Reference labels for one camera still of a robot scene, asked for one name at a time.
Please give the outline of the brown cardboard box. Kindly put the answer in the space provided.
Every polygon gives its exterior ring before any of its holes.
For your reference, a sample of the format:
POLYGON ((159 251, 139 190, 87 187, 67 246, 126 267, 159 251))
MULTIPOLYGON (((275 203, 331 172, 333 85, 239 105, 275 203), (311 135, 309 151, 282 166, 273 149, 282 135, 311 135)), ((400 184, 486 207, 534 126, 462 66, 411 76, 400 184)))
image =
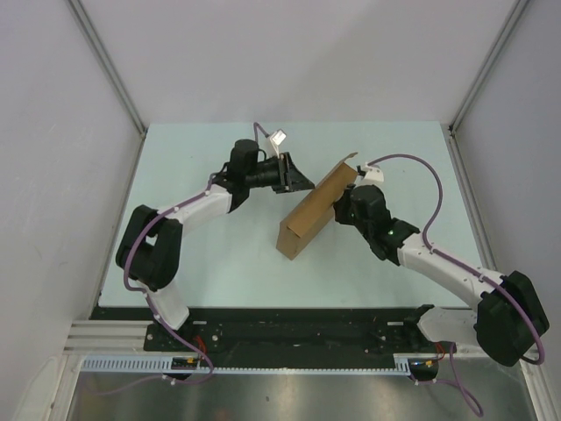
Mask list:
POLYGON ((294 260, 334 218, 333 204, 358 175, 347 163, 357 154, 350 153, 338 162, 280 222, 276 249, 286 258, 294 260))

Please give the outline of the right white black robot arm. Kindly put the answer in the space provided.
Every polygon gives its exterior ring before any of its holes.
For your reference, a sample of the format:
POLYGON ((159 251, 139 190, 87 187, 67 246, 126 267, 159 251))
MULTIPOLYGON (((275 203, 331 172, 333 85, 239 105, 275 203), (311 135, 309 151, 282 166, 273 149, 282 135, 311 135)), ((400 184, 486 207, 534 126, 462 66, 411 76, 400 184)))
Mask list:
POLYGON ((406 345, 424 352, 435 342, 463 343, 481 348, 503 366, 524 359, 531 347, 544 360, 541 337, 550 323, 531 280, 523 273, 510 275, 472 268, 425 242, 414 225, 391 216, 381 189, 350 184, 334 204, 335 219, 357 229, 379 260, 388 260, 423 275, 465 303, 473 312, 424 306, 414 324, 404 330, 406 345))

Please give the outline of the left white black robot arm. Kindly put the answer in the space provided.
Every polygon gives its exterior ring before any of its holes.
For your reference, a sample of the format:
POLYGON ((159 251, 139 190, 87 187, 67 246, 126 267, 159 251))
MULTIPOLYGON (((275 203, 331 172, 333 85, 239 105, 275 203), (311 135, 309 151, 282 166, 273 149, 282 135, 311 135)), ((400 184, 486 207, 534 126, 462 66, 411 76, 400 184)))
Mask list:
POLYGON ((181 243, 194 229, 235 211, 252 189, 270 188, 276 194, 312 190, 315 184, 294 164, 290 153, 259 159, 262 149, 240 139, 223 167, 209 176, 195 196, 167 209, 140 205, 134 209, 116 253, 124 287, 143 295, 158 323, 162 338, 174 350, 188 348, 193 328, 185 324, 188 306, 174 280, 179 269, 181 243))

